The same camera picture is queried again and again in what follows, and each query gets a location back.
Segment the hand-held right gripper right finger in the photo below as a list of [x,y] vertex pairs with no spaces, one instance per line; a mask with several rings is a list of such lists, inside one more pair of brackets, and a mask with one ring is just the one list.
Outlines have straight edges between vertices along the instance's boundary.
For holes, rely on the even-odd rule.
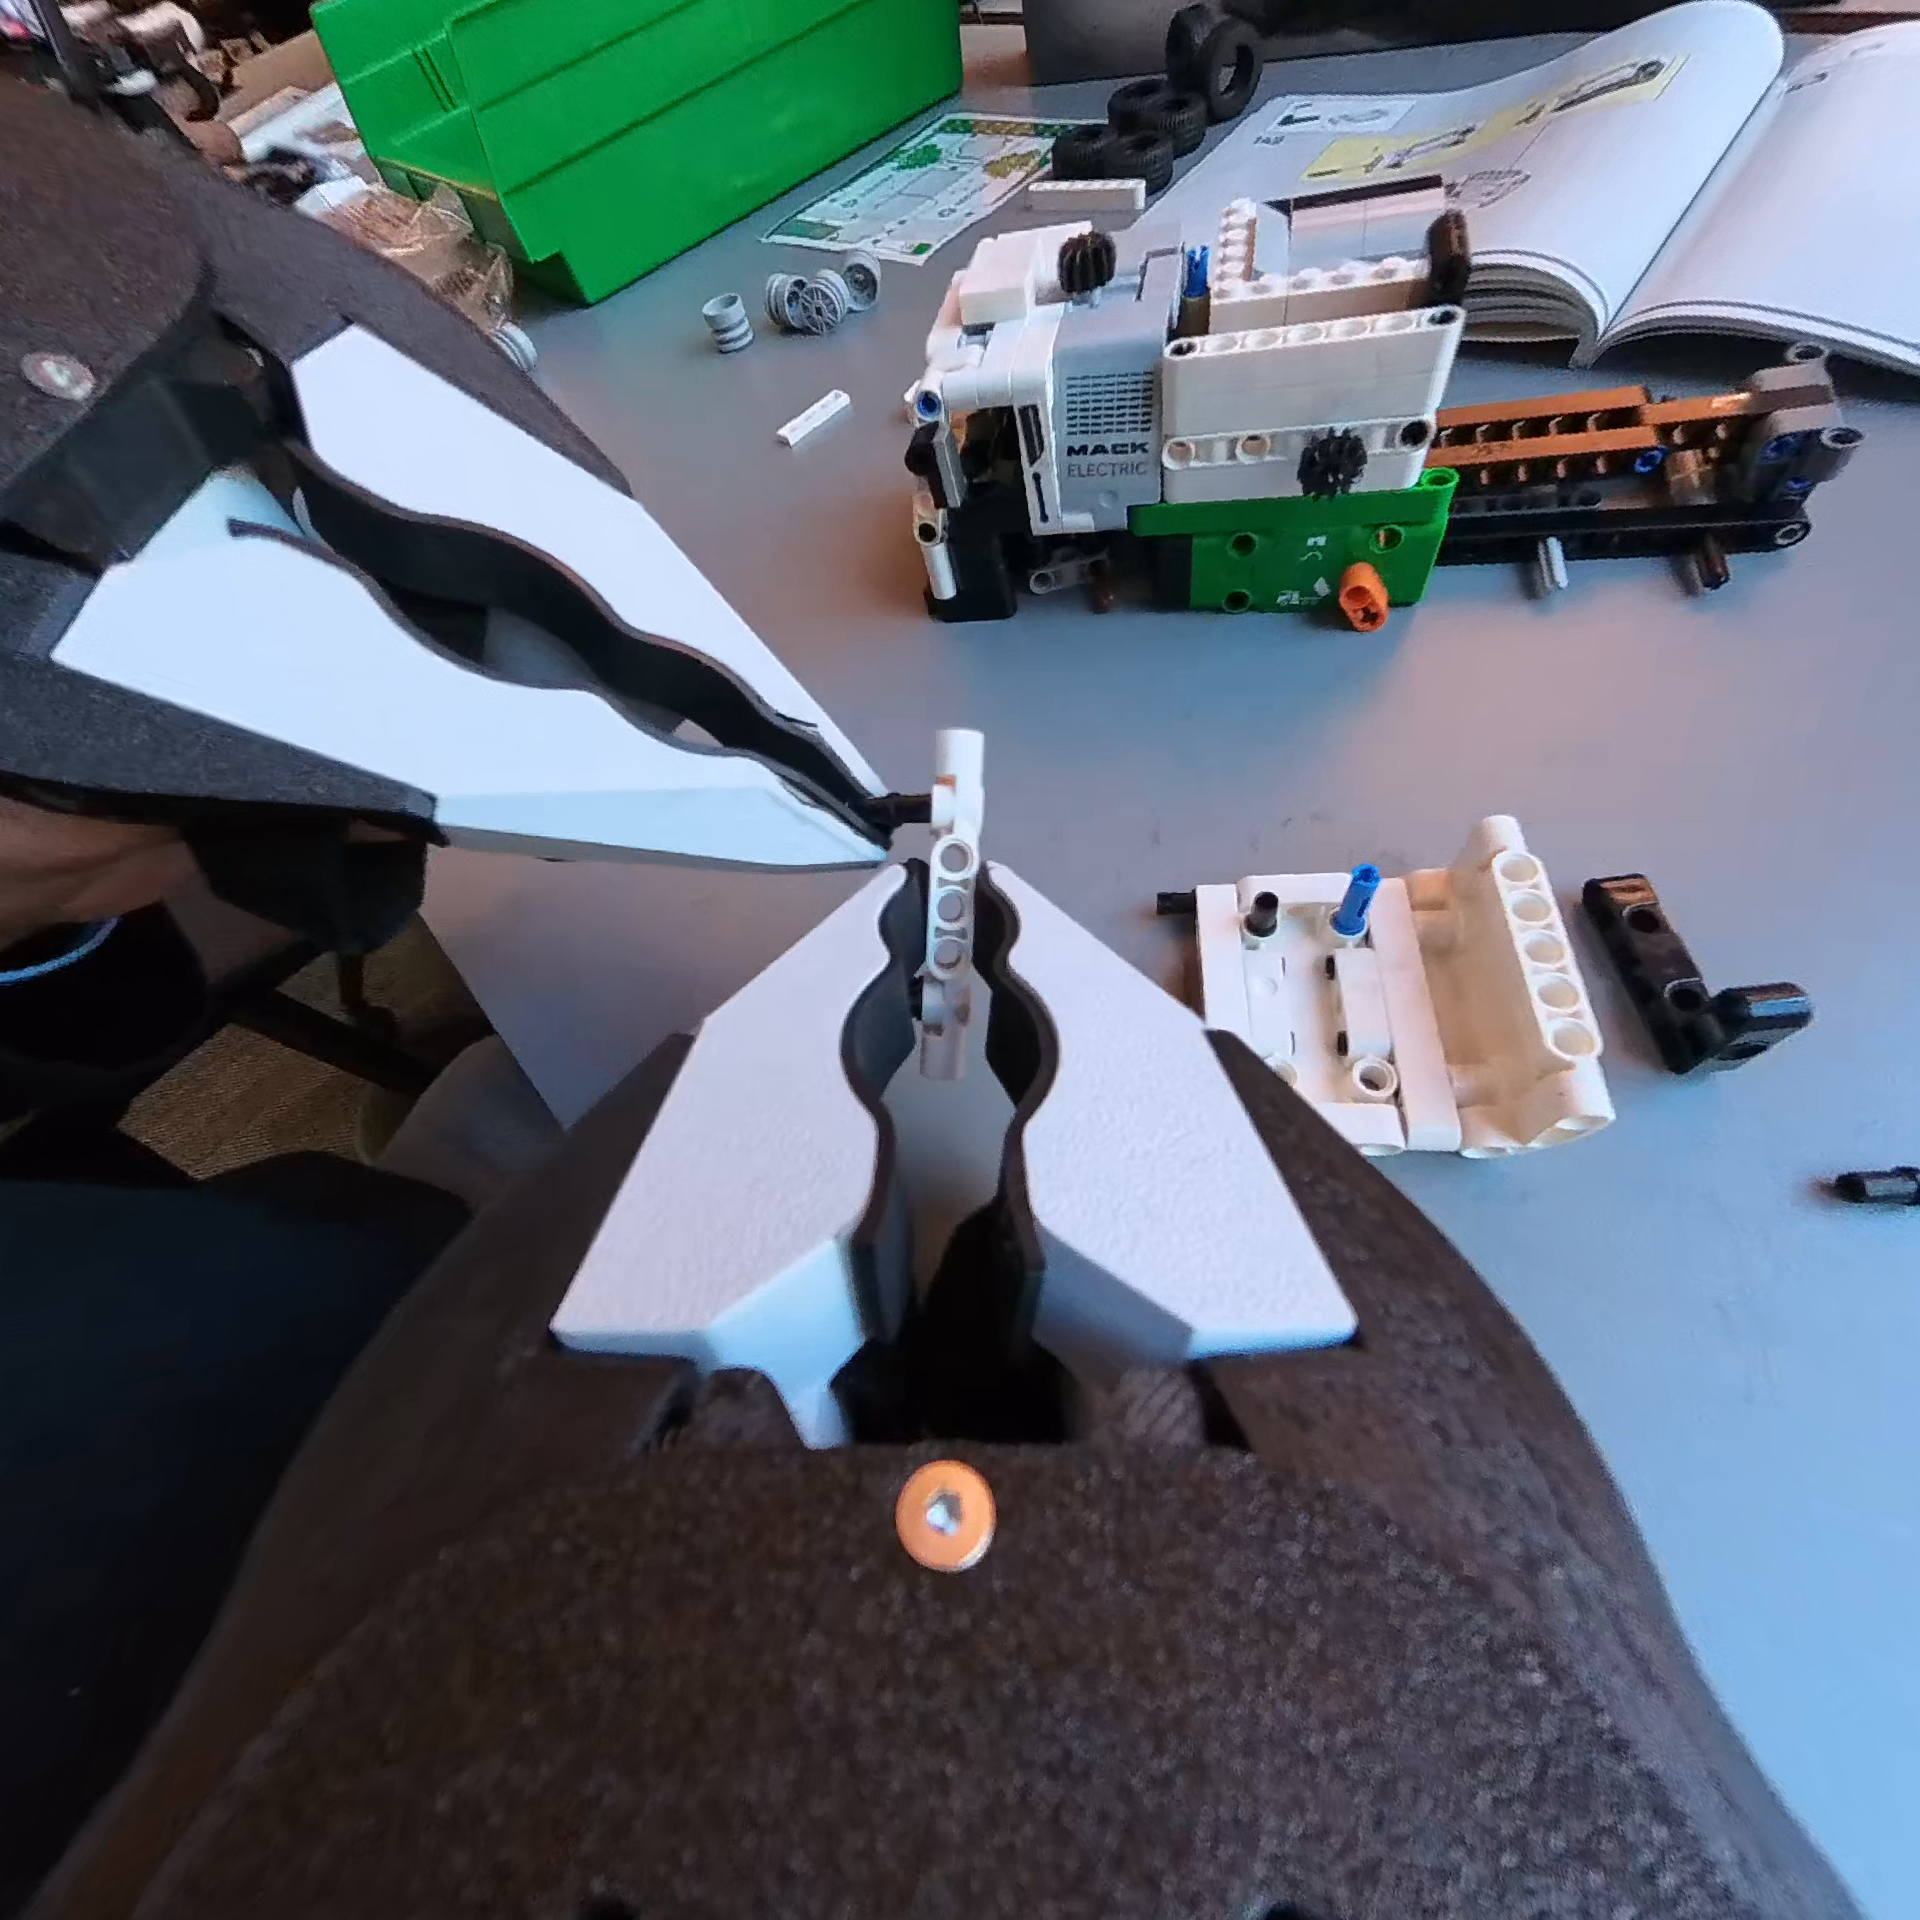
[[983,1064],[1014,1098],[1014,1341],[1072,1373],[1332,1349],[1358,1308],[1204,1024],[1014,869],[982,872]]

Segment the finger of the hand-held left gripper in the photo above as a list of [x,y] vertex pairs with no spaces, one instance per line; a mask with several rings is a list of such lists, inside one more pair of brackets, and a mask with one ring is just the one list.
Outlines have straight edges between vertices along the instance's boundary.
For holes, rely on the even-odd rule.
[[730,749],[832,809],[884,796],[804,681],[613,477],[364,325],[296,356],[294,398],[307,518],[382,602],[520,613],[561,658],[554,688],[602,691],[642,733]]
[[52,658],[423,794],[460,849],[689,869],[875,869],[884,845],[730,749],[669,745],[581,688],[423,640],[237,465],[113,564]]

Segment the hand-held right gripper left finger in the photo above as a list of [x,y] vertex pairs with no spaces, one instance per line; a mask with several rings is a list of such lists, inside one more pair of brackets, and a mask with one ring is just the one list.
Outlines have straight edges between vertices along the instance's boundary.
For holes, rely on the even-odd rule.
[[554,1308],[561,1349],[752,1367],[804,1443],[850,1442],[832,1382],[907,1304],[884,1090],[915,963],[918,865],[893,865],[698,1015]]

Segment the white lego beam piece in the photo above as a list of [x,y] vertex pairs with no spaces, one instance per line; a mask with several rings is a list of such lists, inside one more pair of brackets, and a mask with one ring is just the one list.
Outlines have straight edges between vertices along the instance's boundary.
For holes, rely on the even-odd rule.
[[918,1079],[952,1082],[966,1067],[972,1024],[972,884],[983,829],[983,733],[931,733],[929,794],[929,962],[918,962]]

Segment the white lego sub-assembly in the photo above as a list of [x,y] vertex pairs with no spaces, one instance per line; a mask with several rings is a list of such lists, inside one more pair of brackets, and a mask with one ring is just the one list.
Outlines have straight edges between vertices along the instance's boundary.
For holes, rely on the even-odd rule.
[[1195,918],[1204,1024],[1360,1157],[1507,1159],[1613,1121],[1547,869],[1507,809],[1446,869],[1238,872],[1152,906]]

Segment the black lego angle connector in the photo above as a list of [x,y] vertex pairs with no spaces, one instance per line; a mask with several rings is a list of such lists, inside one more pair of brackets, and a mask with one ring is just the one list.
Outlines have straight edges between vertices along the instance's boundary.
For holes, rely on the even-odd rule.
[[1586,872],[1582,915],[1673,1079],[1751,1064],[1818,1013],[1791,978],[1711,995],[1650,872]]

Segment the lego truck model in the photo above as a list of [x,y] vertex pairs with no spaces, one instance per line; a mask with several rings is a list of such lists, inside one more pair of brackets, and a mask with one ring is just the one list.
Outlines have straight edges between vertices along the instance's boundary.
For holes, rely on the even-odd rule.
[[1152,568],[1166,607],[1425,596],[1452,476],[1425,465],[1471,244],[1440,173],[1175,218],[994,234],[915,381],[929,613]]

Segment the black lego tire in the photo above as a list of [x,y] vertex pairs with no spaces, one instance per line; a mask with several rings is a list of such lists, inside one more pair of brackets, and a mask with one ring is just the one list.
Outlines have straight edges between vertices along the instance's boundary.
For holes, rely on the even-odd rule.
[[1164,128],[1078,125],[1048,141],[1048,179],[1142,179],[1164,194],[1175,179],[1175,141]]
[[1195,152],[1197,134],[1213,128],[1213,110],[1197,90],[1175,85],[1175,76],[1128,76],[1108,90],[1108,128],[1115,134],[1152,134],[1175,152]]
[[1195,90],[1213,125],[1247,119],[1259,72],[1266,72],[1266,47],[1252,19],[1204,0],[1166,19],[1166,85]]

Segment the person's left hand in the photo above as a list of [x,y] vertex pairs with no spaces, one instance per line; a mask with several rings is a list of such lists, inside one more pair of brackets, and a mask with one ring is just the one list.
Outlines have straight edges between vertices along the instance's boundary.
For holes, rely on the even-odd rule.
[[195,849],[161,825],[0,802],[0,944],[133,915],[195,884]]

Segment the clear plastic bags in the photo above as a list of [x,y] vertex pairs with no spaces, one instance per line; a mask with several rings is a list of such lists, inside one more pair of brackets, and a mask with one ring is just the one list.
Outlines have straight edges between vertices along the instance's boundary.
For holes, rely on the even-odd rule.
[[468,312],[486,339],[511,312],[511,256],[468,229],[468,205],[450,179],[401,194],[379,179],[379,163],[344,110],[344,90],[271,90],[263,106],[219,119],[237,141],[235,179],[255,179],[271,198],[347,234],[355,244],[393,256]]

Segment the stack of green plastic bins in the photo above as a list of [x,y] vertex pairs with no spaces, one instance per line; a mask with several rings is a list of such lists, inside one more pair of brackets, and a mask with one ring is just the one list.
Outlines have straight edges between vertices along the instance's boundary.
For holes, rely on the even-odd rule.
[[379,173],[595,307],[957,90],[952,0],[331,0]]

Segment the green sticker sheet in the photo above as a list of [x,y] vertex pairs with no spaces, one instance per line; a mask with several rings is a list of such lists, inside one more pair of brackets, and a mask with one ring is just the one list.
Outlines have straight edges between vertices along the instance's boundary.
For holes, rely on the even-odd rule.
[[1034,173],[1046,173],[1048,141],[1086,128],[1086,119],[983,119],[946,110],[929,128],[899,134],[845,188],[785,211],[768,244],[804,252],[875,252],[918,263],[952,234],[1014,198]]

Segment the person's dark trousers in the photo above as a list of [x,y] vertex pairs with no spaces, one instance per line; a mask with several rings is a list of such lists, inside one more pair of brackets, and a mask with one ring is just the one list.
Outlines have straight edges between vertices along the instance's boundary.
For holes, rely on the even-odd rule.
[[468,1223],[331,1157],[191,1189],[4,1183],[0,1879],[118,1781],[324,1394]]

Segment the dark grey box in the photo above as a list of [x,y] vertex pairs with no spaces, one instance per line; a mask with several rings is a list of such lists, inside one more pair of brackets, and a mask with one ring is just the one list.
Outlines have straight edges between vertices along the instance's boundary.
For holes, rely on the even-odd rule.
[[1166,19],[1187,0],[1026,0],[1034,85],[1149,76],[1166,72]]

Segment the open instruction booklet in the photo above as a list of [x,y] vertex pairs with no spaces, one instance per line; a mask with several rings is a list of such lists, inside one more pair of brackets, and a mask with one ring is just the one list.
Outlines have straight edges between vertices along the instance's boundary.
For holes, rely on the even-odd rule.
[[1660,328],[1920,368],[1920,25],[1784,54],[1762,5],[1664,5],[1463,90],[1278,90],[1164,194],[1226,198],[1440,173],[1471,229],[1481,339],[1593,365]]

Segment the brown and black lego frame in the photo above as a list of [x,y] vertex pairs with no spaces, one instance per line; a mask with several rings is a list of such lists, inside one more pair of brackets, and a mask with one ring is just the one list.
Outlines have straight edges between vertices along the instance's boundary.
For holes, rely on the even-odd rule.
[[1810,493],[1855,445],[1818,343],[1722,398],[1461,399],[1434,415],[1425,445],[1425,465],[1461,477],[1440,564],[1539,564],[1565,581],[1578,558],[1679,558],[1721,588],[1729,558],[1810,538]]

